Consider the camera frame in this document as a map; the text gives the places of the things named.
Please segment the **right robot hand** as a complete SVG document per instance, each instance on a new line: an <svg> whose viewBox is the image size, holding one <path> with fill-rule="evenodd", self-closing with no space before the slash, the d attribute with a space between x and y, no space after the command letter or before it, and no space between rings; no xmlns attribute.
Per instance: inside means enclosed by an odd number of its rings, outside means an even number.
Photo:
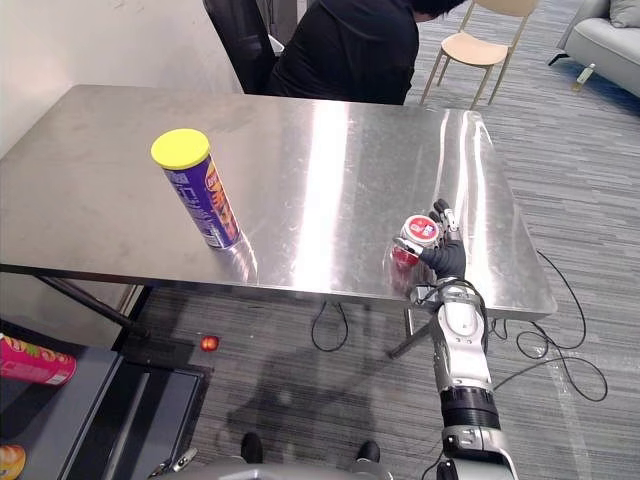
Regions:
<svg viewBox="0 0 640 480"><path fill-rule="evenodd" d="M437 278L465 278L466 253L460 224L449 203L440 198L427 216L412 215L405 220L394 249L426 265Z"/></svg>

